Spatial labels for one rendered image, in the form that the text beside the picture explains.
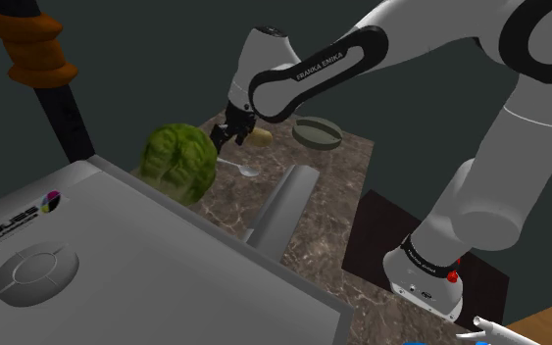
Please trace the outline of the green plate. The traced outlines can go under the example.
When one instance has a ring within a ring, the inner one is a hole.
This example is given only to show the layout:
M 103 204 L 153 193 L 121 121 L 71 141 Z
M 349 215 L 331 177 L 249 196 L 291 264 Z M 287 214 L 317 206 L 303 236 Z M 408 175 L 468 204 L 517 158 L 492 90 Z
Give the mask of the green plate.
M 297 119 L 292 136 L 303 146 L 319 151 L 333 150 L 343 140 L 342 130 L 337 124 L 318 117 Z

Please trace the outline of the white slender tool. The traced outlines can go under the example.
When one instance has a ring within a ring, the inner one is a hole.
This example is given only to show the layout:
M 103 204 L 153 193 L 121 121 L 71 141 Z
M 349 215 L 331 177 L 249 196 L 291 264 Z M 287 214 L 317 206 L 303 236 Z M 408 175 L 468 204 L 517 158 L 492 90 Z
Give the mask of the white slender tool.
M 479 332 L 458 333 L 456 338 L 474 342 L 475 345 L 540 345 L 519 333 L 490 320 L 474 317 L 473 324 Z

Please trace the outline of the grey printer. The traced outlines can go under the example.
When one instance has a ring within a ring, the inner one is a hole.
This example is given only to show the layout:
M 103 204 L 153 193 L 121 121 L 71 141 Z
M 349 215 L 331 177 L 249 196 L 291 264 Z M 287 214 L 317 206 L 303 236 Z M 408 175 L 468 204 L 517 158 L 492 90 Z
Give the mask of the grey printer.
M 0 198 L 0 345 L 346 345 L 352 316 L 100 157 Z

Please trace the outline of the tan potato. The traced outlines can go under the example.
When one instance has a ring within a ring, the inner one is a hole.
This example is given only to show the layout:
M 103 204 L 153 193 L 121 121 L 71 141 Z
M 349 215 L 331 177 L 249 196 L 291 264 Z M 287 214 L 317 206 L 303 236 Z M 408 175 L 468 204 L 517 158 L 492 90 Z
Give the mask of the tan potato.
M 256 147 L 267 147 L 273 142 L 273 135 L 266 129 L 254 127 L 247 135 L 245 142 Z

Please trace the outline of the silver spoon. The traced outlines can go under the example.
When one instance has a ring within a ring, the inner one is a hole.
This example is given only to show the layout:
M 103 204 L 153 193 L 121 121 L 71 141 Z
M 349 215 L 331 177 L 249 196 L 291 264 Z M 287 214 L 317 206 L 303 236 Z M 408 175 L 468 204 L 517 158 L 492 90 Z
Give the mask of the silver spoon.
M 257 170 L 255 170 L 251 167 L 239 165 L 239 164 L 224 160 L 220 157 L 217 158 L 217 162 L 236 167 L 242 175 L 247 176 L 247 177 L 254 177 L 254 176 L 257 176 L 259 174 L 259 172 Z

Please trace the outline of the green lettuce head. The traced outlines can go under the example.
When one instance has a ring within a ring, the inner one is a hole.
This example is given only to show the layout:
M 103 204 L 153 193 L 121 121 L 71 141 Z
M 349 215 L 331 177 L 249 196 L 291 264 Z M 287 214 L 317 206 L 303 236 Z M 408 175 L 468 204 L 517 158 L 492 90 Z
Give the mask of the green lettuce head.
M 218 151 L 199 127 L 168 123 L 147 138 L 137 176 L 183 206 L 197 203 L 216 178 Z

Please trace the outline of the black pole with orange rings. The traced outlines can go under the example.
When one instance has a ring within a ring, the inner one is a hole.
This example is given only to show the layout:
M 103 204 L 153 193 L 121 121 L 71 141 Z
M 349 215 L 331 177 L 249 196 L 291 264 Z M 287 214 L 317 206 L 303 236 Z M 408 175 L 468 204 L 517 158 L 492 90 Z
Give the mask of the black pole with orange rings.
M 13 65 L 11 80 L 28 86 L 68 160 L 86 160 L 95 149 L 70 83 L 78 69 L 66 60 L 58 35 L 63 26 L 40 11 L 37 0 L 0 0 L 0 39 Z

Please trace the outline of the dark robot stand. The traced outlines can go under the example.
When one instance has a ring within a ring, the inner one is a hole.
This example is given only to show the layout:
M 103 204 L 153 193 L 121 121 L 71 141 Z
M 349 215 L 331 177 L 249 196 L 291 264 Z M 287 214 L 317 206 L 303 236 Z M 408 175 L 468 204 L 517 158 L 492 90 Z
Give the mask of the dark robot stand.
M 342 268 L 386 291 L 390 283 L 382 260 L 420 221 L 373 190 L 359 201 Z M 476 331 L 473 318 L 503 322 L 509 276 L 475 254 L 462 257 L 458 269 L 464 283 L 463 308 L 456 323 Z

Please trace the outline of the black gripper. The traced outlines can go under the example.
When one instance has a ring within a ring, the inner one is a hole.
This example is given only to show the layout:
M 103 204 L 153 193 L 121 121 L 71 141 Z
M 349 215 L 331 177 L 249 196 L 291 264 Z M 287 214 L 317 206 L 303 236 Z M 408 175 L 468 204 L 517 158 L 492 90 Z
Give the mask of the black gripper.
M 210 133 L 217 153 L 220 153 L 223 146 L 230 141 L 230 131 L 238 131 L 234 142 L 242 145 L 256 124 L 256 115 L 252 111 L 238 108 L 232 102 L 227 103 L 225 116 L 225 123 L 216 123 Z

